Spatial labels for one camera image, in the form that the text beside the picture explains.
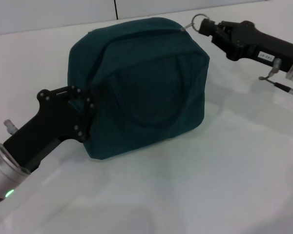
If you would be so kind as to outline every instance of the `green led light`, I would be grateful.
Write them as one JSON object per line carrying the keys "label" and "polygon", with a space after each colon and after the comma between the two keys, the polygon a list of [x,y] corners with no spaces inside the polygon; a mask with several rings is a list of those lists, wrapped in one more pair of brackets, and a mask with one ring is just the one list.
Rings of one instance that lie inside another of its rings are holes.
{"label": "green led light", "polygon": [[11,195],[13,192],[14,192],[14,189],[12,189],[12,190],[8,191],[8,193],[5,195],[5,197],[8,197],[8,196],[10,196],[10,195]]}

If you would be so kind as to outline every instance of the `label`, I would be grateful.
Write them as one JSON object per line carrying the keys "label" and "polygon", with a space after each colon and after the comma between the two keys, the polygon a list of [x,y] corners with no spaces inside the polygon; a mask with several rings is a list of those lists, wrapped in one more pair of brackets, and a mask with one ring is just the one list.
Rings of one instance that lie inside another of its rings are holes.
{"label": "label", "polygon": [[270,55],[270,54],[267,54],[267,53],[262,52],[262,51],[259,52],[258,57],[261,58],[261,59],[267,60],[269,62],[273,62],[274,61],[274,58],[275,58],[275,56]]}

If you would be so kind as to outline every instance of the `bag zipper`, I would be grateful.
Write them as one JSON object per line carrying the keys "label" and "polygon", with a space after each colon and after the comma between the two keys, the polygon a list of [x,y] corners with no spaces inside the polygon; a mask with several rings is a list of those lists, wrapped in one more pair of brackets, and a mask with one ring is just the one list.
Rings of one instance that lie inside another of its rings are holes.
{"label": "bag zipper", "polygon": [[127,39],[133,39],[133,38],[140,38],[143,36],[160,36],[160,35],[169,35],[169,34],[177,34],[177,33],[186,33],[188,34],[186,31],[182,31],[180,29],[162,29],[162,30],[148,30],[148,31],[143,31],[143,32],[138,32],[138,33],[132,33],[132,34],[128,34],[128,35],[123,35],[117,38],[114,38],[112,40],[110,40],[109,42],[107,42],[101,52],[99,53],[98,58],[96,59],[96,61],[94,62],[93,66],[91,67],[91,70],[87,76],[86,79],[86,83],[87,83],[87,88],[90,89],[90,85],[91,85],[91,79],[94,78],[94,76],[96,75],[97,71],[99,70],[99,67],[102,63],[103,60],[103,56],[104,53],[107,49],[107,47],[114,42],[117,41],[122,41],[122,40],[127,40]]}

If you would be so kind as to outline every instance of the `bolt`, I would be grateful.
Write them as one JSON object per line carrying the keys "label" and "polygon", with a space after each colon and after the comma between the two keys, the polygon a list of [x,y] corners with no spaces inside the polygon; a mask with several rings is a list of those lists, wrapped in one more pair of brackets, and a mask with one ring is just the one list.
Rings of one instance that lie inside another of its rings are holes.
{"label": "bolt", "polygon": [[17,127],[15,127],[15,125],[9,119],[4,121],[4,125],[6,126],[8,133],[11,135],[13,135],[14,133],[16,133],[18,131]]}

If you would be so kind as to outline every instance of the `white wall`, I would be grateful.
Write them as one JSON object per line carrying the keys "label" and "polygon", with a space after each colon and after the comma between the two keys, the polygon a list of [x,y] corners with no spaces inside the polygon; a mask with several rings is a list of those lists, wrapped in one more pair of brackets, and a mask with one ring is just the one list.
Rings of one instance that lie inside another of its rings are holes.
{"label": "white wall", "polygon": [[0,34],[115,19],[113,0],[0,0]]}
{"label": "white wall", "polygon": [[261,0],[116,0],[120,19]]}

